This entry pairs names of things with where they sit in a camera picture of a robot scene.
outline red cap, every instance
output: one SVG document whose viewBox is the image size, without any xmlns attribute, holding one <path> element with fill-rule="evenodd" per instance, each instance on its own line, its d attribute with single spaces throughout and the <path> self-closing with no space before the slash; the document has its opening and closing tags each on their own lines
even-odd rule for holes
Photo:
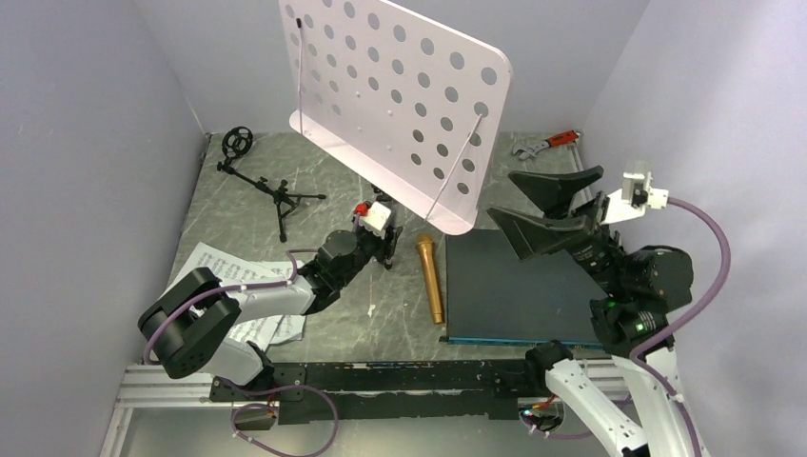
<svg viewBox="0 0 807 457">
<path fill-rule="evenodd" d="M 359 214 L 360 216 L 366 216 L 369 210 L 370 206 L 367 203 L 360 203 L 359 205 L 356 205 L 356 209 L 353 210 L 353 213 Z"/>
</svg>

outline red handle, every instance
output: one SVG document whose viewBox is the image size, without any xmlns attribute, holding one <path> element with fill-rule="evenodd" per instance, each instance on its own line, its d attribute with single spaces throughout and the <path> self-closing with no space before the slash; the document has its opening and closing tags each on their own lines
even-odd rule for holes
<svg viewBox="0 0 807 457">
<path fill-rule="evenodd" d="M 565 131 L 563 133 L 558 133 L 557 135 L 553 136 L 552 138 L 548 138 L 546 140 L 549 143 L 549 146 L 555 147 L 560 145 L 565 145 L 566 143 L 571 143 L 575 140 L 580 138 L 578 133 L 574 130 Z"/>
</svg>

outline gold microphone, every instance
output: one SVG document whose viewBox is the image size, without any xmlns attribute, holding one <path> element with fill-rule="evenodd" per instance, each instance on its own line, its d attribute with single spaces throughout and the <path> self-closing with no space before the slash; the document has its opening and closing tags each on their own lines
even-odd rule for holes
<svg viewBox="0 0 807 457">
<path fill-rule="evenodd" d="M 434 240 L 428 233 L 421 233 L 418 235 L 417 242 L 431 318 L 435 324 L 442 324 L 445 320 L 443 319 L 443 303 L 440 298 L 440 283 L 437 281 L 437 269 L 434 267 Z"/>
</svg>

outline small white piece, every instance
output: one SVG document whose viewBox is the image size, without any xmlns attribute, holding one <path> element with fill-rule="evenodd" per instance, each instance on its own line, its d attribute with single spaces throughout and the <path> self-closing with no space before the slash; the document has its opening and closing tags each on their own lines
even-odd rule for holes
<svg viewBox="0 0 807 457">
<path fill-rule="evenodd" d="M 367 211 L 367 215 L 359 218 L 359 224 L 365 229 L 384 237 L 384 231 L 389 225 L 391 217 L 392 209 L 379 202 L 374 202 Z"/>
<path fill-rule="evenodd" d="M 664 209 L 670 192 L 666 189 L 653 189 L 653 174 L 647 162 L 638 161 L 634 164 L 634 171 L 622 174 L 622 189 L 608 194 L 608 211 L 602 219 L 602 224 L 615 224 L 617 222 L 636 219 L 644 215 L 648 208 Z M 634 198 L 646 193 L 647 201 L 635 203 Z"/>
</svg>

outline black tripod stand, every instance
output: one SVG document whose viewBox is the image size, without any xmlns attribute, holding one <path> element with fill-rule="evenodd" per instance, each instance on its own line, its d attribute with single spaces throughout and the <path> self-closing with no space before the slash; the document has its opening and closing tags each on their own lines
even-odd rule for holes
<svg viewBox="0 0 807 457">
<path fill-rule="evenodd" d="M 278 228 L 280 229 L 280 241 L 281 243 L 285 243 L 287 237 L 285 236 L 285 226 L 284 226 L 284 219 L 291 214 L 294 209 L 297 209 L 300 206 L 300 201 L 304 198 L 316 198 L 319 200 L 324 200 L 327 198 L 326 195 L 320 193 L 317 195 L 308 195 L 303 193 L 288 193 L 288 185 L 287 180 L 282 180 L 280 182 L 280 186 L 276 189 L 272 189 L 266 183 L 267 180 L 265 177 L 261 176 L 258 178 L 258 181 L 254 181 L 250 178 L 247 178 L 243 174 L 239 173 L 236 170 L 232 163 L 236 160 L 244 157 L 244 155 L 249 151 L 252 147 L 252 132 L 249 131 L 246 127 L 237 127 L 235 129 L 230 130 L 227 135 L 225 135 L 224 141 L 222 141 L 222 152 L 225 155 L 225 161 L 219 162 L 216 164 L 216 169 L 219 171 L 223 171 L 227 174 L 235 176 L 237 178 L 243 179 L 251 184 L 257 190 L 269 195 L 272 197 L 272 203 L 274 203 L 275 207 L 277 208 L 277 216 L 278 216 Z M 286 204 L 288 209 L 283 211 L 281 205 Z"/>
</svg>

